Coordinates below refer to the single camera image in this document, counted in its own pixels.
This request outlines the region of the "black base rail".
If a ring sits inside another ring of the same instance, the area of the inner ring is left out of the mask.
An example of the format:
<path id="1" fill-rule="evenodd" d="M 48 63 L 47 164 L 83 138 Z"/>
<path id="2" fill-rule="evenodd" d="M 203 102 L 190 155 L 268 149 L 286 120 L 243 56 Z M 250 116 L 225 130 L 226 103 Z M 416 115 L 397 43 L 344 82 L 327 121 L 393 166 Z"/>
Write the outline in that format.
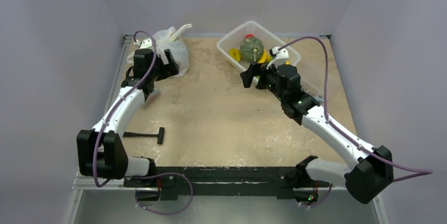
<path id="1" fill-rule="evenodd" d="M 157 167 L 152 179 L 126 178 L 124 187 L 154 189 L 161 200 L 179 196 L 275 197 L 314 203 L 327 182 L 304 178 L 297 167 Z"/>

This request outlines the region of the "green fake pumpkin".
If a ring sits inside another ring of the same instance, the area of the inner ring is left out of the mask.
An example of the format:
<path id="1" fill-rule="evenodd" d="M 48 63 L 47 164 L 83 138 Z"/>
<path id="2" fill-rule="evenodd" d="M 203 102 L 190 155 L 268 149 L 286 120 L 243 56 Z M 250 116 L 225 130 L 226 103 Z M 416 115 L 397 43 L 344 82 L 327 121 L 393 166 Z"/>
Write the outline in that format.
<path id="1" fill-rule="evenodd" d="M 241 59 L 247 62 L 258 62 L 265 50 L 263 42 L 256 38 L 245 38 L 240 44 Z"/>

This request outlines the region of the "clear plastic screw box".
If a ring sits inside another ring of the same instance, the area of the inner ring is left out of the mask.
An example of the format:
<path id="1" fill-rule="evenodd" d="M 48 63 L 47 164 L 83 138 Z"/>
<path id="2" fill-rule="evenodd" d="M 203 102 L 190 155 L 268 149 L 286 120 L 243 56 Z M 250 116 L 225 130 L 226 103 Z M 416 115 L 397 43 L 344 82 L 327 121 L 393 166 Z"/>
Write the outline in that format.
<path id="1" fill-rule="evenodd" d="M 320 104 L 324 103 L 325 70 L 310 61 L 300 62 L 297 67 L 301 75 L 302 88 L 312 95 Z M 332 74 L 328 74 L 327 97 L 331 97 L 342 86 L 341 82 Z"/>

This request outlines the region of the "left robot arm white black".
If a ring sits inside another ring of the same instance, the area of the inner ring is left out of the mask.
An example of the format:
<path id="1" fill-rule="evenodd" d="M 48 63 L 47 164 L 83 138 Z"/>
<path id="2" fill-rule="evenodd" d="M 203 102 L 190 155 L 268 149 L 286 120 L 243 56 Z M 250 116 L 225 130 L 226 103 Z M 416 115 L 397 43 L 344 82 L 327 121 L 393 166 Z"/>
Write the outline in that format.
<path id="1" fill-rule="evenodd" d="M 169 49 L 155 55 L 150 48 L 138 49 L 134 63 L 121 83 L 118 97 L 103 118 L 76 137 L 80 173 L 84 176 L 122 179 L 137 176 L 145 187 L 157 181 L 150 158 L 128 155 L 122 144 L 125 130 L 136 111 L 154 91 L 156 81 L 179 74 L 179 65 Z"/>

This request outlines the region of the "white plastic bag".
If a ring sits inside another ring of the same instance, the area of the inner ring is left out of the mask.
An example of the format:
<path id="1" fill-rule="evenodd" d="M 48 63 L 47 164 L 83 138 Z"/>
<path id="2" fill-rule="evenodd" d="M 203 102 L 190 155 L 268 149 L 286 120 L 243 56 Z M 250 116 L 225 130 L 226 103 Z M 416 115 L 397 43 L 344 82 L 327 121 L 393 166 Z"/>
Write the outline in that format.
<path id="1" fill-rule="evenodd" d="M 185 24 L 179 29 L 171 26 L 167 30 L 157 31 L 155 34 L 151 35 L 156 41 L 157 53 L 161 53 L 166 49 L 169 49 L 176 63 L 179 65 L 179 74 L 174 77 L 183 76 L 187 69 L 189 68 L 189 52 L 182 38 L 182 34 L 187 30 L 192 28 L 192 24 Z M 149 35 L 144 31 L 136 31 L 133 34 L 133 42 L 139 48 L 139 43 L 141 40 L 137 39 L 139 33 L 144 33 L 147 37 Z M 133 63 L 134 52 L 127 56 L 127 63 Z"/>

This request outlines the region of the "yellow fake fruit slice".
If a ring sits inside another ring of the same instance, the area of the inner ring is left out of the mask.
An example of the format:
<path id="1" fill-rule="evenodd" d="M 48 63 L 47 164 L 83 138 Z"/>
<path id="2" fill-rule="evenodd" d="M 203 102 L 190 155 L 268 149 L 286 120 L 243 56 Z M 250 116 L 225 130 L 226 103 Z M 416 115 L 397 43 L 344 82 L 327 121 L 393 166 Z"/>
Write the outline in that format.
<path id="1" fill-rule="evenodd" d="M 241 60 L 241 55 L 240 55 L 240 51 L 236 48 L 231 48 L 228 52 L 229 56 L 231 58 L 233 58 L 236 62 L 240 62 Z"/>

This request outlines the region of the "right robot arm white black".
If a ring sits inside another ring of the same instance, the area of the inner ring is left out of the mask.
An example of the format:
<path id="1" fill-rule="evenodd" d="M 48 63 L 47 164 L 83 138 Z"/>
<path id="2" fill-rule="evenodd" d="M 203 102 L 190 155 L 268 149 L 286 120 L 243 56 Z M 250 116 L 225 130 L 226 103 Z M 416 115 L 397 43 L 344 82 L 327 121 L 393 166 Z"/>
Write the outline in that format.
<path id="1" fill-rule="evenodd" d="M 391 151 L 385 146 L 376 148 L 350 132 L 341 133 L 341 126 L 336 129 L 338 122 L 325 114 L 324 107 L 302 87 L 295 66 L 251 63 L 240 76 L 245 88 L 257 79 L 256 88 L 269 90 L 287 117 L 320 137 L 344 160 L 341 164 L 309 156 L 296 166 L 296 186 L 328 182 L 345 188 L 355 200 L 367 204 L 393 182 Z"/>

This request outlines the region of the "yellow fake banana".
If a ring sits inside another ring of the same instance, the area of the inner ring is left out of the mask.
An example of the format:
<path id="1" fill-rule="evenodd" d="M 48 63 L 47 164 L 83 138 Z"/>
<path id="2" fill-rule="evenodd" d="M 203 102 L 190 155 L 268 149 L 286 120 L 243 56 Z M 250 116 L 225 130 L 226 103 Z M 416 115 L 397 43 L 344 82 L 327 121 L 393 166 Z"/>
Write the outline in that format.
<path id="1" fill-rule="evenodd" d="M 264 50 L 261 58 L 258 60 L 258 63 L 268 63 L 269 62 L 269 53 Z"/>

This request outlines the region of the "white plastic basket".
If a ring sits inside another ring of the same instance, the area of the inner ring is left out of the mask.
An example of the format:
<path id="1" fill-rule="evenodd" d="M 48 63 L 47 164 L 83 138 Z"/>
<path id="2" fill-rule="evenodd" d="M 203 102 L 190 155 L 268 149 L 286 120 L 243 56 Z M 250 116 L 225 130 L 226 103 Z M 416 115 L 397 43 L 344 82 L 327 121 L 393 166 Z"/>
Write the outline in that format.
<path id="1" fill-rule="evenodd" d="M 246 71 L 251 62 L 269 63 L 269 51 L 285 42 L 254 21 L 247 21 L 225 35 L 217 48 L 239 71 Z"/>

